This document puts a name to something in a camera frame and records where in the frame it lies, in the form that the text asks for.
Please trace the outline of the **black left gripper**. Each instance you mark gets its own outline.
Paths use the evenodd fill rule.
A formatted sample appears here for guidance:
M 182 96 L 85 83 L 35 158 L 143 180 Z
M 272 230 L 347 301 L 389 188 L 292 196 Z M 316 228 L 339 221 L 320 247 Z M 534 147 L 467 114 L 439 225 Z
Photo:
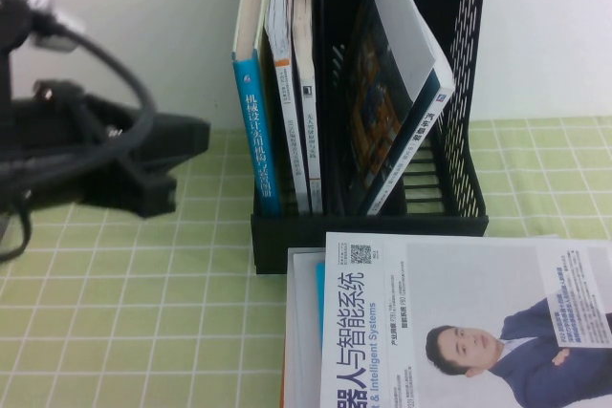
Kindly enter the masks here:
M 205 153 L 209 121 L 158 113 L 148 134 L 148 93 L 138 109 L 88 92 L 71 80 L 38 80 L 18 99 L 18 206 L 35 208 L 102 172 L 142 145 L 142 166 L 170 170 Z M 176 210 L 177 181 L 129 164 L 125 209 L 148 219 Z

